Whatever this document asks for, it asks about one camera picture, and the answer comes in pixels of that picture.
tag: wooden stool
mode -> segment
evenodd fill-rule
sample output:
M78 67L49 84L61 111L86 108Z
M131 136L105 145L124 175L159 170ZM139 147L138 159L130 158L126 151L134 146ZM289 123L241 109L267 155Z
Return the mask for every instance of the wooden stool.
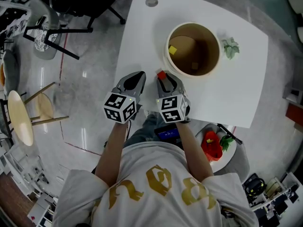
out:
M50 99L44 93L42 93L53 84L55 84L55 82L42 88L40 91L36 92L24 102L16 91L11 91L9 94L8 110L11 124L13 125L15 132L20 138L20 140L28 146L31 146L34 143L32 126L43 123L55 122L68 118L68 116L53 118L52 103ZM33 100L35 97L37 97L36 110L38 116L30 118L28 116L25 105L31 100ZM33 120L38 119L41 119L41 121L32 122Z

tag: shirt sleeve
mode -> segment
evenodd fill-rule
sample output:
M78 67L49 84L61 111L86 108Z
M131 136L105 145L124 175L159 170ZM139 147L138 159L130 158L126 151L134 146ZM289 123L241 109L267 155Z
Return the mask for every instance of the shirt sleeve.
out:
M221 206L223 226L230 226L232 220L242 227L258 227L258 219L250 210L245 192L236 173L210 176L202 184L217 199Z
M75 227L89 223L96 200L108 189L108 185L94 174L83 170L71 170L60 194L53 227Z

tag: potted plant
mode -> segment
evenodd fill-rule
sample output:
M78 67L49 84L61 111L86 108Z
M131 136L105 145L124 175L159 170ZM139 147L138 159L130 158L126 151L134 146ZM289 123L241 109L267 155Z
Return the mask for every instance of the potted plant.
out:
M231 145L233 141L233 138L229 135L224 135L221 139L220 139L220 146L222 146L222 151L227 151L228 147Z
M233 37L228 38L226 40L222 40L224 46L224 52L228 59L232 59L235 56L235 53L240 53L239 44L235 42Z

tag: black and white marker cube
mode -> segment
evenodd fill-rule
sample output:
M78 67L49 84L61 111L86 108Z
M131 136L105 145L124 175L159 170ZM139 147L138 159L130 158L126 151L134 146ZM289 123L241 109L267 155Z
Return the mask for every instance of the black and white marker cube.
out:
M118 123L125 123L136 112L136 98L118 93L107 93L103 110L105 116Z
M186 102L182 94L157 99L157 106L165 123L183 121Z

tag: small block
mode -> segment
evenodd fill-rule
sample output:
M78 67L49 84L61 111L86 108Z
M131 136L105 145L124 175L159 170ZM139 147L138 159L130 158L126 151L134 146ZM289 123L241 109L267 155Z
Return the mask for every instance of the small block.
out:
M177 49L174 46L170 46L169 47L169 53L171 53L172 55L174 55L176 53Z
M166 73L164 71L160 71L157 76L160 80L164 80L166 78Z
M199 63L197 63L197 62L191 63L191 69L198 70L198 68L199 68Z

